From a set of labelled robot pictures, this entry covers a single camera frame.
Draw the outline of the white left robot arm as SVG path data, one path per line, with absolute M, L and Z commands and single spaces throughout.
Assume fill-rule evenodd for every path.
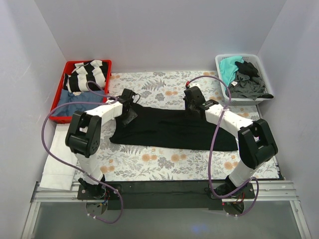
M 89 184 L 89 193 L 95 199 L 105 196 L 106 187 L 101 184 L 104 174 L 97 160 L 100 148 L 101 128 L 114 119 L 118 119 L 119 126 L 127 126 L 137 117 L 132 106 L 136 103 L 136 93 L 124 89 L 118 97 L 99 104 L 94 109 L 81 112 L 76 111 L 66 135 L 65 143 L 76 156 L 80 169 L 84 171 L 82 181 Z

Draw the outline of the black t-shirt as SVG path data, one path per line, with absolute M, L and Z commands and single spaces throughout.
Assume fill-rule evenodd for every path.
M 209 150 L 216 125 L 188 116 L 185 110 L 164 110 L 133 104 L 136 117 L 127 125 L 116 118 L 110 142 L 176 149 Z

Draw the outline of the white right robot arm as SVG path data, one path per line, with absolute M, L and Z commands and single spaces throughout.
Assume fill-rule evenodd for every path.
M 264 119 L 251 120 L 241 117 L 224 108 L 215 100 L 207 101 L 200 88 L 186 86 L 184 90 L 185 109 L 200 116 L 208 123 L 216 125 L 216 130 L 223 129 L 238 140 L 240 161 L 225 179 L 225 183 L 214 189 L 217 195 L 239 197 L 243 185 L 256 170 L 278 153 L 278 147 Z

